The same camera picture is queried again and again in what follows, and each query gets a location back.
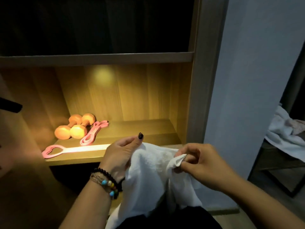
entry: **person's right hand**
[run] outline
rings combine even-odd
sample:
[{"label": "person's right hand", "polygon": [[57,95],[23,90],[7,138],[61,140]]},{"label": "person's right hand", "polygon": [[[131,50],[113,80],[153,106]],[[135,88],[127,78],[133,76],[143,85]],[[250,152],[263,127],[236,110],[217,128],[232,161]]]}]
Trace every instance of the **person's right hand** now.
[{"label": "person's right hand", "polygon": [[218,155],[210,144],[186,144],[175,157],[187,154],[180,169],[216,191],[228,192],[241,177]]}]

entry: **forearm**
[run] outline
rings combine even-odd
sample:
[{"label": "forearm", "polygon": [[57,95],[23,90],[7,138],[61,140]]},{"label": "forearm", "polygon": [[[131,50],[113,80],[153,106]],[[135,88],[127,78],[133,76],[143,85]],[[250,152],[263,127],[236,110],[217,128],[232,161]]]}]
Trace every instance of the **forearm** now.
[{"label": "forearm", "polygon": [[89,180],[59,228],[105,228],[110,206],[109,194],[99,184]]},{"label": "forearm", "polygon": [[226,194],[239,204],[257,228],[305,228],[303,221],[249,181],[238,178]]}]

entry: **shelf board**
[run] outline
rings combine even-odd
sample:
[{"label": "shelf board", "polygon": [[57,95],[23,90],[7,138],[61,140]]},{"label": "shelf board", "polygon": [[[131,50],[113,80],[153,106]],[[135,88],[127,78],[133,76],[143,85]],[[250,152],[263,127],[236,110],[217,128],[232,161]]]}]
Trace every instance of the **shelf board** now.
[{"label": "shelf board", "polygon": [[[137,135],[139,132],[144,134],[144,142],[164,146],[181,144],[172,123],[168,119],[143,120],[143,121],[120,121],[110,122],[109,126],[102,128],[96,135],[93,145],[111,144],[116,140]],[[79,139],[58,140],[55,144],[66,148],[80,146]],[[58,153],[60,149],[54,149],[52,153]],[[105,150],[78,152],[62,154],[54,158],[46,159],[49,166],[69,165],[90,162],[100,162]]]},{"label": "shelf board", "polygon": [[194,52],[56,56],[0,56],[0,67],[86,66],[99,64],[192,62]]}]

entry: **black pants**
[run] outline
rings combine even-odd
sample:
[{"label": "black pants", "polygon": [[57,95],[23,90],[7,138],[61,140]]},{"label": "black pants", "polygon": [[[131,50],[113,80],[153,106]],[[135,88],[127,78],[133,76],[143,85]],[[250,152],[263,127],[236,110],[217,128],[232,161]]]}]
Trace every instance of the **black pants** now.
[{"label": "black pants", "polygon": [[171,215],[166,213],[161,208],[157,208],[148,218],[146,218],[144,215],[128,218],[119,227],[117,227],[117,229],[161,229],[165,227],[173,229],[222,229],[219,223],[205,209],[190,206],[182,210],[176,210]]}]

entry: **orange dumbbell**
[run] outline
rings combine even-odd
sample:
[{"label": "orange dumbbell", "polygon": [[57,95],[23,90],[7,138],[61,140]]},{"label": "orange dumbbell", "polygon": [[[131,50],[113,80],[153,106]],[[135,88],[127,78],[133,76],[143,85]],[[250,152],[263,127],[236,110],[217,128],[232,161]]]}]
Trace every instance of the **orange dumbbell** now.
[{"label": "orange dumbbell", "polygon": [[81,125],[74,125],[70,130],[71,137],[73,138],[82,139],[87,134],[86,126],[93,125],[95,122],[95,116],[90,113],[86,113],[81,119],[83,123]]},{"label": "orange dumbbell", "polygon": [[57,127],[54,134],[58,139],[67,140],[71,137],[70,130],[71,128],[76,124],[81,124],[82,119],[81,115],[74,114],[71,115],[69,118],[69,124],[68,125],[61,125]]}]

